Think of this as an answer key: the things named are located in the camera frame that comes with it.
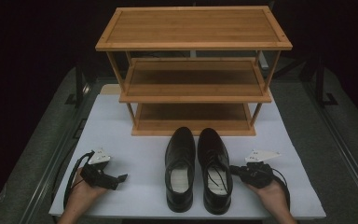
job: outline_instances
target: bottom shelf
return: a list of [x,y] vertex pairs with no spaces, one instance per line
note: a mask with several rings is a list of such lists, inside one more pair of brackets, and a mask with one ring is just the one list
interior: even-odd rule
[[220,135],[255,135],[247,104],[138,104],[132,135],[173,135],[188,127],[194,135],[213,128]]

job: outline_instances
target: shoe rack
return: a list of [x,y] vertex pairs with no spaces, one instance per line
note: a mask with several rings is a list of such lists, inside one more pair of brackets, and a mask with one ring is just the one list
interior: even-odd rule
[[[282,50],[292,45],[268,7],[118,7],[96,45],[105,51],[127,105],[132,135],[172,135],[182,126],[198,135],[255,135],[261,105]],[[135,51],[251,50],[254,57],[135,58]],[[276,52],[268,75],[262,51]],[[115,52],[126,52],[119,73]],[[248,104],[256,103],[254,111]],[[131,105],[137,104],[134,112]]]

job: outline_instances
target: shoe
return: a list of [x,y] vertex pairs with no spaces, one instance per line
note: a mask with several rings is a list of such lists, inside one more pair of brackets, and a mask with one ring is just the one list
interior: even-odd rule
[[226,147],[219,134],[207,128],[200,134],[197,151],[204,183],[204,206],[212,214],[225,214],[231,204],[232,192]]
[[165,152],[167,203],[173,212],[185,212],[193,203],[196,145],[187,127],[173,134]]

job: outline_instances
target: top shelf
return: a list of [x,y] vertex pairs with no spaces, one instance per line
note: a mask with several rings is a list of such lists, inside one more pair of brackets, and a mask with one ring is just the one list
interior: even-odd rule
[[289,50],[268,7],[118,7],[98,51]]

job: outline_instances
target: dark background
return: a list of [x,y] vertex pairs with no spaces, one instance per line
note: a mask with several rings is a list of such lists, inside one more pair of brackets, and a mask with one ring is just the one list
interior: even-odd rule
[[[94,47],[116,7],[193,2],[197,6],[260,3],[0,0],[0,191],[69,70],[82,64],[88,80],[95,78],[93,74],[112,74],[105,55]],[[277,0],[273,13],[294,45],[283,56],[320,55],[358,107],[358,1]]]

